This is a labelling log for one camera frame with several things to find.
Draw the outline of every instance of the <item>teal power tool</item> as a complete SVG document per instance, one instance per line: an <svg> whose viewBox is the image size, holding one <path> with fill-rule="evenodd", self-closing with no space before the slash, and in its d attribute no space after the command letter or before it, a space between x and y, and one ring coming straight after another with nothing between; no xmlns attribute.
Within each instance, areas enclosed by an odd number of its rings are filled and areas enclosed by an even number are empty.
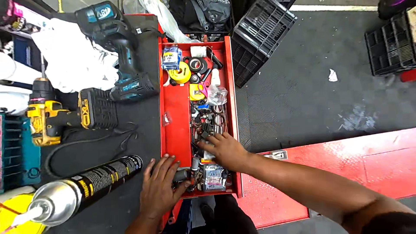
<svg viewBox="0 0 416 234"><path fill-rule="evenodd" d="M110 90L113 101L141 100L159 93L158 77L140 72L136 53L137 32L110 1L75 12L81 32L103 48L119 54L119 80Z"/></svg>

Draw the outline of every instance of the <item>red tool chest drawer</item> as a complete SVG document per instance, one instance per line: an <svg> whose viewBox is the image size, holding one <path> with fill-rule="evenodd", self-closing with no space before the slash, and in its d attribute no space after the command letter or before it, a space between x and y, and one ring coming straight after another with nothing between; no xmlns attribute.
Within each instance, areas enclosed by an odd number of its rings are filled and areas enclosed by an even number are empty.
<svg viewBox="0 0 416 234"><path fill-rule="evenodd" d="M190 167L192 160L191 149L191 108L189 100L189 82L185 85L163 87L168 80L168 73L161 68L162 51L165 46L176 45L175 43L163 43L159 41L159 66L160 66L160 109L161 109L161 121L163 120L164 113L170 116L170 123L161 127L161 153L162 155L168 153L175 155L176 160L181 162L180 167ZM205 42L205 43L179 43L177 44L182 49L182 56L190 56L191 46L208 46L214 51L216 57L224 64L224 67L219 70L221 86L228 90L227 103L225 107L227 109L227 122L228 133L238 140L238 127L237 127L237 112L235 105L235 91L234 91L234 76L233 76L233 64L231 58L231 43L230 37L225 37L223 42ZM208 67L212 67L210 59L205 59L208 63ZM238 198L242 197L242 185L241 174L233 172L233 184L226 187L226 191L223 192L203 192L195 189L193 192L185 192L182 198L210 196L216 194L231 194L234 193Z"/></svg>

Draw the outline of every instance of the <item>tool drawer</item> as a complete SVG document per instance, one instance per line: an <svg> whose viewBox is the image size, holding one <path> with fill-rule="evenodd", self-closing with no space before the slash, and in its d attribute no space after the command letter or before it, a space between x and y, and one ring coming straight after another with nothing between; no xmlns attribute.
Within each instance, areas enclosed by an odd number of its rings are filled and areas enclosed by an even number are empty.
<svg viewBox="0 0 416 234"><path fill-rule="evenodd" d="M168 73L162 70L162 56L163 48L165 46L176 45L175 43L163 43L159 40L159 65L160 65L160 109L161 109L161 153L168 153L175 155L176 160L181 162L180 167L191 167L192 163L192 130L191 130L191 106L189 95L189 82L176 86L169 85L163 87L168 80ZM179 43L179 49L182 49L182 57L191 56L191 46L207 46L212 49L215 56L224 65L219 70L219 77L221 80L220 87L227 89L227 103L224 104L227 112L227 129L228 133L238 140L237 127L237 112L235 105L235 90L234 90L234 76L233 65L231 57L231 43L230 37L226 36L223 42L205 42L205 43ZM210 59L205 58L208 67L211 68L213 63ZM165 126L164 118L169 119L169 123ZM204 192L195 189L193 192L186 192L182 198L210 196L216 194L236 194L237 197L242 197L241 174L238 172L231 172L231 179L227 180L225 191L220 192Z"/></svg>

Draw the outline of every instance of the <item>yellow tape measure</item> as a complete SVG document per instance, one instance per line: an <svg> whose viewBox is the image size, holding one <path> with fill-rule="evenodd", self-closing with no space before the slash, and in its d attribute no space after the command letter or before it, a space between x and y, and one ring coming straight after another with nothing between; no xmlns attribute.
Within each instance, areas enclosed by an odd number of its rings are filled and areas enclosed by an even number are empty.
<svg viewBox="0 0 416 234"><path fill-rule="evenodd" d="M168 70L168 73L178 84L185 84L191 77L191 70L186 62L179 63L179 70Z"/></svg>
<svg viewBox="0 0 416 234"><path fill-rule="evenodd" d="M205 98L205 95L199 91L198 85L200 84L189 84L189 99L191 101L199 101Z"/></svg>

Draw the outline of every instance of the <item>silver spray can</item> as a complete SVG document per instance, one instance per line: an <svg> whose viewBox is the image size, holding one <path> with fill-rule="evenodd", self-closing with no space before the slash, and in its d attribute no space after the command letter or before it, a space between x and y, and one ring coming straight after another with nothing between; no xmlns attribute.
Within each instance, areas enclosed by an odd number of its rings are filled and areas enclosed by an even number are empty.
<svg viewBox="0 0 416 234"><path fill-rule="evenodd" d="M47 183L35 192L28 207L28 210L34 207L43 209L42 215L32 221L50 227L62 224L139 173L142 168L142 159L137 155L129 155L72 177Z"/></svg>

